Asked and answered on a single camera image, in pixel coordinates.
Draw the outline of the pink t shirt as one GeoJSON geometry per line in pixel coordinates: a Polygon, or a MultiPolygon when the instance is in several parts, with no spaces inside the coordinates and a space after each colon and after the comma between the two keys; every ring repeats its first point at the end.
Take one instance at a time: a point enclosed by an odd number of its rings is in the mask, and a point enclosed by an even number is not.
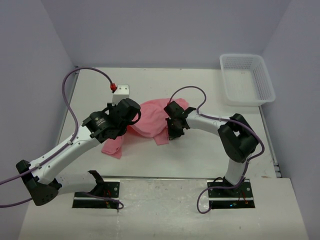
{"type": "MultiPolygon", "coordinates": [[[[138,123],[127,128],[128,133],[146,139],[153,139],[155,143],[160,145],[167,145],[169,143],[169,134],[166,118],[168,114],[164,108],[169,103],[169,98],[158,98],[148,100],[140,105],[141,118],[138,123]]],[[[122,146],[125,141],[125,136],[119,136],[116,139],[108,139],[101,152],[105,155],[116,159],[122,157],[122,146]]]]}

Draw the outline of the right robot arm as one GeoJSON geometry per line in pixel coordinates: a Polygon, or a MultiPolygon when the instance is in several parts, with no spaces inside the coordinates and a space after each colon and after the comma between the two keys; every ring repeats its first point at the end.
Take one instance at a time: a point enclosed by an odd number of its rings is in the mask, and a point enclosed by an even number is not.
{"type": "Polygon", "coordinates": [[[259,143],[245,118],[238,113],[230,118],[205,115],[194,107],[183,109],[176,101],[168,103],[164,111],[168,115],[166,122],[170,140],[183,136],[184,130],[189,129],[205,131],[220,138],[229,162],[222,183],[212,188],[223,190],[230,197],[239,193],[249,161],[259,143]]]}

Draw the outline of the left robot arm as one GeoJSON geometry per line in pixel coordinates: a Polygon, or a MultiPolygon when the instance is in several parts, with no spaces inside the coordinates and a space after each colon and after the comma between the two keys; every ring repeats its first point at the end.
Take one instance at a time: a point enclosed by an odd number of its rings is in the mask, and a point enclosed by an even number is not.
{"type": "Polygon", "coordinates": [[[140,105],[130,98],[122,99],[116,105],[108,103],[102,111],[91,113],[81,126],[77,126],[70,139],[38,159],[18,162],[16,169],[34,204],[42,206],[58,195],[76,192],[110,201],[111,198],[103,194],[105,184],[96,170],[80,175],[61,172],[90,149],[108,139],[123,136],[127,127],[137,123],[141,115],[140,105]]]}

